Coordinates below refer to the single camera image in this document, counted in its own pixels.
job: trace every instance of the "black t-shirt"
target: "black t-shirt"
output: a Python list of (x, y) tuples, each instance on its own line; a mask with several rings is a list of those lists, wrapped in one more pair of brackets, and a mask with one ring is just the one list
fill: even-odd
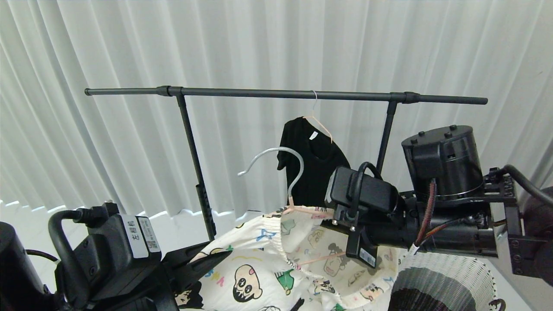
[[(349, 168), (349, 162), (330, 137), (303, 117), (286, 122), (280, 140), (281, 147), (297, 151), (304, 159), (304, 173), (292, 189), (295, 205), (325, 206), (328, 180), (337, 167)], [(279, 151), (278, 170), (286, 167), (288, 186), (298, 176), (300, 162), (293, 154)]]

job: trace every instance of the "blue star print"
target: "blue star print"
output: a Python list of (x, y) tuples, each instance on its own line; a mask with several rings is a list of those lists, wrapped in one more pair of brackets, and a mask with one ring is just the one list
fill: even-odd
[(260, 241), (262, 238), (266, 237), (269, 240), (273, 239), (273, 236), (277, 235), (276, 232), (268, 232), (265, 229), (261, 229), (261, 235), (257, 237), (256, 241)]

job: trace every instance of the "cable connector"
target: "cable connector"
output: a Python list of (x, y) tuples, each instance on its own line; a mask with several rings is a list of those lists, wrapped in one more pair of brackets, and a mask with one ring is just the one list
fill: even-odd
[(102, 206), (93, 206), (89, 209), (77, 209), (81, 217), (74, 219), (77, 224), (86, 224), (89, 228), (98, 228), (103, 225), (111, 215), (119, 214), (115, 203), (104, 203)]

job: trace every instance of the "horizontal rod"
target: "horizontal rod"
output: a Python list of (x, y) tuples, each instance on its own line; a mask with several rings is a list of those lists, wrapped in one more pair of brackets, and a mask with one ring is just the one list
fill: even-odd
[[(317, 98), (324, 100), (359, 100), (359, 101), (395, 101), (398, 103), (444, 102), (485, 105), (484, 97), (420, 95), (413, 92), (365, 93), (365, 92), (329, 92), (317, 91)], [(163, 96), (227, 96), (227, 97), (265, 97), (280, 99), (314, 99), (313, 91), (289, 90), (250, 90), (250, 89), (205, 89), (195, 87), (159, 86), (147, 89), (85, 89), (85, 94), (92, 95), (137, 95), (157, 94)]]

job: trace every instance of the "vertical support pole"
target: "vertical support pole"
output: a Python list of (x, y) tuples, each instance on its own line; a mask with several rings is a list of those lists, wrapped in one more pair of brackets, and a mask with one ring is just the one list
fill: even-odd
[(382, 166), (384, 165), (384, 156), (386, 155), (386, 148), (388, 148), (388, 140), (390, 139), (390, 132), (392, 131), (392, 122), (394, 121), (395, 110), (398, 107), (398, 103), (395, 101), (388, 102), (388, 111), (386, 112), (386, 123), (384, 124), (384, 132), (382, 133), (382, 141), (380, 142), (380, 151), (378, 152), (377, 171), (382, 173)]
[(209, 200), (207, 198), (207, 191), (204, 183), (204, 176), (202, 175), (202, 169), (200, 167), (200, 159), (198, 158), (198, 152), (196, 150), (196, 143), (194, 142), (194, 135), (192, 134), (192, 127), (190, 126), (190, 118), (188, 117), (188, 110), (186, 109), (186, 101), (184, 95), (176, 95), (176, 100), (179, 103), (180, 114), (182, 116), (182, 122), (184, 123), (184, 130), (186, 132), (186, 139), (188, 140), (188, 146), (190, 147), (190, 154), (192, 155), (192, 162), (194, 163), (194, 170), (196, 171), (196, 177), (198, 179), (198, 185), (196, 185), (196, 192), (200, 201), (200, 208), (202, 209), (202, 215), (204, 216), (204, 223), (206, 225), (207, 236), (210, 241), (215, 239), (217, 231), (215, 230), (215, 223), (213, 221), (213, 215), (211, 214), (211, 207), (209, 206)]

